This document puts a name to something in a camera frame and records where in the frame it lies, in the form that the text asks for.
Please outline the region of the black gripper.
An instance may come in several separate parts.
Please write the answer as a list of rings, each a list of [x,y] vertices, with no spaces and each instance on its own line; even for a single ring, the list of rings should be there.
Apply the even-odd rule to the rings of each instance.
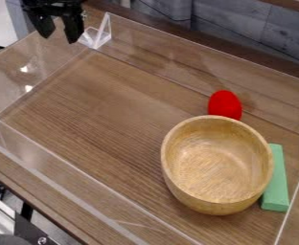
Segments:
[[[51,16],[62,16],[63,32],[69,43],[75,43],[83,33],[82,2],[85,0],[20,0],[22,9],[34,29],[43,38],[55,30]]]

